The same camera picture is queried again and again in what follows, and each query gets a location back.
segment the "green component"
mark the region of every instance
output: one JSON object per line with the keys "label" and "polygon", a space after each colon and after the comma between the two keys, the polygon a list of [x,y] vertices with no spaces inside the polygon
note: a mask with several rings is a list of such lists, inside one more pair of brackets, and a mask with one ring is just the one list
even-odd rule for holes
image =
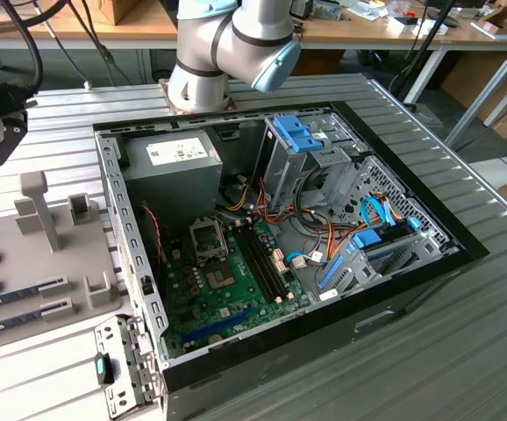
{"label": "green component", "polygon": [[[263,221],[256,223],[254,229],[258,235],[273,235]],[[191,238],[186,236],[179,239],[181,258],[170,260],[171,267],[162,269],[161,284],[165,291],[162,301],[169,321],[165,340],[171,358],[209,345],[212,335],[226,339],[310,305],[300,281],[294,276],[289,278],[289,282],[281,277],[285,289],[293,293],[292,299],[283,297],[282,303],[266,303],[232,232],[225,229],[224,234],[230,250],[226,261],[208,263],[200,268],[196,264]],[[171,250],[166,250],[166,255],[172,256]],[[200,338],[195,344],[182,343],[182,335],[239,315],[250,308],[253,310],[243,323]]]}

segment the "green circuit board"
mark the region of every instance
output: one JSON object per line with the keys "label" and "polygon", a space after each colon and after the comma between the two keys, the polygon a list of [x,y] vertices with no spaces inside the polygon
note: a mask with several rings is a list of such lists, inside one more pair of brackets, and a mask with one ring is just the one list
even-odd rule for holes
{"label": "green circuit board", "polygon": [[[268,254],[278,247],[267,223],[257,222],[253,227],[255,234],[267,241]],[[190,236],[179,238],[175,246],[165,246],[168,264],[162,270],[161,282],[166,282],[162,301],[169,321],[165,340],[172,358],[310,305],[300,281],[290,272],[278,275],[287,295],[280,302],[267,302],[232,230],[225,228],[223,234],[229,250],[227,259],[208,262],[202,268],[196,264]],[[172,246],[179,251],[178,259]],[[202,329],[207,333],[189,340],[189,335],[193,337]]]}

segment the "wooden desk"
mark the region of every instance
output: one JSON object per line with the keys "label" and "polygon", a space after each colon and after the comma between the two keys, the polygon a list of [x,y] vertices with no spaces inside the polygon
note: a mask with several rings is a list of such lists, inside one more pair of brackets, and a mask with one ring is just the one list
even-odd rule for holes
{"label": "wooden desk", "polygon": [[[413,0],[413,10],[423,14],[423,6]],[[31,6],[20,11],[33,14]],[[0,11],[0,21],[7,16]],[[412,33],[398,35],[388,28],[388,20],[379,18],[374,22],[344,11],[342,21],[309,19],[304,23],[301,37],[304,49],[362,49],[362,50],[408,50],[415,39]],[[471,26],[473,19],[457,17],[461,27],[449,29],[447,35],[437,36],[430,49],[432,54],[411,88],[405,102],[416,102],[445,54],[457,51],[507,51],[507,41],[493,41]],[[51,20],[67,48],[94,48],[68,7]],[[176,45],[177,30],[158,0],[141,2],[117,26],[96,23],[101,41],[108,48],[121,49],[171,49]],[[56,48],[43,25],[32,28],[40,48]],[[418,41],[419,46],[425,37]],[[0,49],[25,48],[17,32],[0,34]]]}
{"label": "wooden desk", "polygon": [[[76,9],[85,19],[83,8]],[[18,11],[22,18],[35,16],[30,5],[19,7]],[[101,23],[98,16],[93,20],[100,40],[108,48],[175,48],[177,29],[157,0],[141,0],[119,25]],[[5,21],[9,21],[8,16],[0,11],[0,22]],[[50,23],[66,47],[94,48],[68,6],[52,17]],[[34,26],[30,32],[40,48],[57,47],[44,25]],[[25,48],[25,44],[18,32],[6,32],[0,34],[0,49],[4,48]]]}

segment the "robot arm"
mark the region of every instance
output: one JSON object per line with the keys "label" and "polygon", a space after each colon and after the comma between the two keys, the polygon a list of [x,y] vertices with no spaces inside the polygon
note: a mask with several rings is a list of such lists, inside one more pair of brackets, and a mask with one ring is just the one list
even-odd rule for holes
{"label": "robot arm", "polygon": [[177,63],[168,98],[185,112],[220,111],[228,104],[227,75],[271,92],[300,55],[293,39],[291,0],[181,0]]}

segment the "ram slot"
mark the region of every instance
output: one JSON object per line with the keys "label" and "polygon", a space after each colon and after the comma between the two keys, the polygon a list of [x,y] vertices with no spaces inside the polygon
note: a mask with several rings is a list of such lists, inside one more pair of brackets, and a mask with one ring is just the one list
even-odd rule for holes
{"label": "ram slot", "polygon": [[259,261],[259,264],[265,275],[265,281],[270,287],[274,299],[277,298],[278,296],[280,297],[286,296],[287,292],[285,291],[281,279],[279,278],[279,275],[275,270],[273,261],[271,261],[268,258],[258,235],[255,233],[252,227],[246,228],[244,233],[248,245],[253,250],[253,255]]}
{"label": "ram slot", "polygon": [[246,260],[246,264],[249,269],[252,271],[253,277],[260,287],[261,294],[267,303],[271,303],[275,300],[275,296],[272,295],[271,288],[265,282],[265,277],[263,275],[263,270],[261,269],[258,261],[255,259],[255,252],[250,249],[246,241],[246,237],[244,233],[240,230],[234,233],[234,239],[238,243],[239,250],[244,255],[244,259]]}

